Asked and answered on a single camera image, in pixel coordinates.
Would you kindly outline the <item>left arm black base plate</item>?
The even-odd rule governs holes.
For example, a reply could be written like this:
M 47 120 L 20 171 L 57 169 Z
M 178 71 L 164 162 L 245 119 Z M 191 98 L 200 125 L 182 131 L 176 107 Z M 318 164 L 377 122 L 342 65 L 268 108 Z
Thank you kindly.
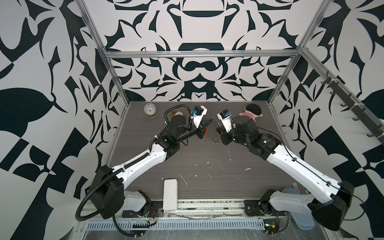
M 163 212 L 163 201 L 151 201 L 146 203 L 138 212 L 124 210 L 122 218 L 156 218 Z

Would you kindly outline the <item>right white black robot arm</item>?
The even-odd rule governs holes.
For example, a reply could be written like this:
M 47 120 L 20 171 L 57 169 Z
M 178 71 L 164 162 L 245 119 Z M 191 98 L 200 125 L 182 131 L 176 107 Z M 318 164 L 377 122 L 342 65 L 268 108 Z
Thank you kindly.
M 236 143 L 246 147 L 309 191 L 306 195 L 294 195 L 268 190 L 262 197 L 267 206 L 276 211 L 311 216 L 331 231 L 340 229 L 354 196 L 355 188 L 350 182 L 339 182 L 318 171 L 296 156 L 272 132 L 260 133 L 255 121 L 246 116 L 232 118 L 219 113 L 217 117 L 221 121 L 217 132 L 224 145 Z

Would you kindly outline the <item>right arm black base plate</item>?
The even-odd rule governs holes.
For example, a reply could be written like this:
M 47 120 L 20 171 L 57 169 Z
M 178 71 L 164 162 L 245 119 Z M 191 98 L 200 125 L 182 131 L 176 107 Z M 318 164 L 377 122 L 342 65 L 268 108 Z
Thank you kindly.
M 276 216 L 278 212 L 269 202 L 275 192 L 276 190 L 269 189 L 259 200 L 245 200 L 245 214 L 248 217 Z

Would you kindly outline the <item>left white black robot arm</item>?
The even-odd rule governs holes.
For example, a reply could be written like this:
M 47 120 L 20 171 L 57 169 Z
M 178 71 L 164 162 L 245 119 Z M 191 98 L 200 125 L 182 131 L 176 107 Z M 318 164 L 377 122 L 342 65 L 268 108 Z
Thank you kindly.
M 109 219 L 120 210 L 135 212 L 145 216 L 152 201 L 143 191 L 127 191 L 128 186 L 152 167 L 165 162 L 186 144 L 188 139 L 197 136 L 202 139 L 213 119 L 203 118 L 198 127 L 169 122 L 151 141 L 149 148 L 131 160 L 109 168 L 107 165 L 97 170 L 85 198 L 75 212 L 77 221 L 85 221 L 97 215 Z

